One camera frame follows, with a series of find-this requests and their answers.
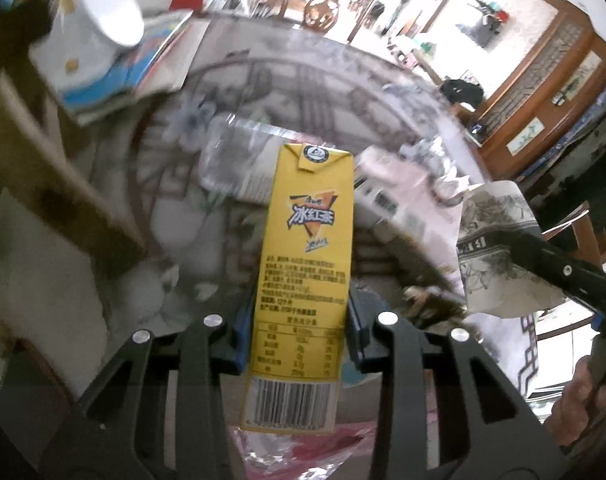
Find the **black bag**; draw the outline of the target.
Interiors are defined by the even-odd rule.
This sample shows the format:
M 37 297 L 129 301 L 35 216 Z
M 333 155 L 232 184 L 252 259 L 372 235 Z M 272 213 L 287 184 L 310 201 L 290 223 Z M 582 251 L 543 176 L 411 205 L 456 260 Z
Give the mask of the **black bag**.
M 468 104 L 474 110 L 484 98 L 483 88 L 463 79 L 445 79 L 439 88 L 445 99 L 451 104 Z

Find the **small wooden stool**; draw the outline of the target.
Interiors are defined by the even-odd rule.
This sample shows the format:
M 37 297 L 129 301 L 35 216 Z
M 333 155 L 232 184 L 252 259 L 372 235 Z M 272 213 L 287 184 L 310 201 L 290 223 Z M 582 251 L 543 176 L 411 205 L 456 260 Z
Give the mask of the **small wooden stool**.
M 29 48 L 49 34 L 57 3 L 23 0 L 0 10 L 0 183 L 107 274 L 119 276 L 146 257 L 144 241 L 70 162 L 67 130 L 31 110 L 36 102 L 55 102 Z

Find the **crushed clear plastic bottle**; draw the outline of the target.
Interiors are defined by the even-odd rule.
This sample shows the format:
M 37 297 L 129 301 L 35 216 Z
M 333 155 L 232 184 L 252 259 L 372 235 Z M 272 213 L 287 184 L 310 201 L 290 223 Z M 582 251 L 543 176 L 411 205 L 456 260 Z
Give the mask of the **crushed clear plastic bottle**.
M 305 140 L 304 134 L 293 130 L 219 114 L 207 127 L 207 143 L 199 157 L 199 183 L 209 192 L 239 202 L 268 205 L 280 148 Z

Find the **yellow iced tea carton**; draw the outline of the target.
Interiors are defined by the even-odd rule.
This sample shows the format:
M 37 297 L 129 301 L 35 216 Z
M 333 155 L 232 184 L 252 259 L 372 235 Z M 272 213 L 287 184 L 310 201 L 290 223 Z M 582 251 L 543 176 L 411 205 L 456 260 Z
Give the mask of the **yellow iced tea carton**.
M 261 251 L 240 426 L 329 434 L 335 426 L 351 281 L 354 157 L 279 150 Z

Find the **newspaper sheet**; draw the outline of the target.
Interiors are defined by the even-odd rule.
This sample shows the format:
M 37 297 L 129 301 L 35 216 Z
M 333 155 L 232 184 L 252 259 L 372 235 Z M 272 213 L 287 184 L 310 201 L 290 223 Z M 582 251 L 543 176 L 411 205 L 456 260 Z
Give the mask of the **newspaper sheet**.
M 516 183 L 489 182 L 464 198 L 457 252 L 470 312 L 523 318 L 565 303 L 560 289 L 512 261 L 522 234 L 542 231 Z

